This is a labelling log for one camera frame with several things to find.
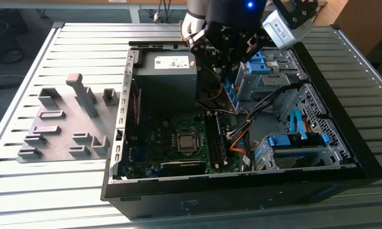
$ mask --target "blue latch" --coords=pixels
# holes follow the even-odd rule
[[[295,132],[294,118],[296,119],[296,125],[298,125],[296,132],[300,134],[302,139],[306,140],[307,139],[306,128],[304,128],[304,123],[300,117],[300,111],[298,109],[292,109],[291,114],[290,114],[290,131],[291,132]]]
[[[255,153],[255,160],[256,160],[256,158],[259,157],[260,153],[262,153],[262,149],[259,149],[259,150],[256,151],[256,153]]]
[[[254,57],[247,62],[248,73],[251,74],[267,74],[271,73],[272,70],[267,67],[264,62],[264,56],[260,52],[258,52]]]
[[[287,135],[272,135],[276,146],[290,146],[290,139]]]
[[[268,141],[268,146],[274,146],[275,145],[274,138],[271,136],[267,137],[267,141]]]
[[[320,137],[323,138],[323,141],[324,141],[326,145],[328,145],[328,143],[330,143],[328,135],[326,133],[322,133]]]
[[[251,63],[264,63],[264,56],[262,55],[260,51],[252,56],[248,60]]]

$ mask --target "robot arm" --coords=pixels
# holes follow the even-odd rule
[[[189,0],[181,33],[192,54],[229,80],[263,46],[272,41],[279,49],[296,43],[312,27],[318,0],[272,0],[276,10],[263,24],[266,0]]]

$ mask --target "slotted metal table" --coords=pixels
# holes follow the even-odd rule
[[[0,229],[382,229],[382,180],[314,205],[131,222],[98,199],[104,160],[16,162],[40,105],[40,89],[50,86],[72,93],[66,74],[81,73],[93,93],[104,88],[118,92],[128,41],[179,37],[173,24],[66,23],[52,28],[0,124]],[[382,166],[382,78],[340,30],[315,27],[302,41]]]

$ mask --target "label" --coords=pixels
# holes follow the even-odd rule
[[[280,35],[282,39],[286,39],[287,35],[286,35],[286,33],[280,30],[279,24],[275,23],[275,24],[274,24],[274,27],[275,27],[275,31],[276,31],[278,34]]]
[[[180,203],[180,209],[183,211],[189,211],[189,210],[196,209],[197,205],[199,205],[199,200],[197,199],[195,199],[195,200],[184,200]]]
[[[249,165],[249,159],[247,158],[245,155],[243,155],[243,158],[241,158],[244,164],[248,166]]]
[[[157,56],[153,61],[155,69],[184,69],[189,68],[188,56]]]
[[[268,67],[276,67],[276,66],[278,66],[278,62],[276,62],[276,61],[266,62],[266,65],[267,65]]]

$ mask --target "cpu socket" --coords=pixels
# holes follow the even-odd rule
[[[197,133],[195,130],[177,130],[177,152],[191,156],[197,152]]]

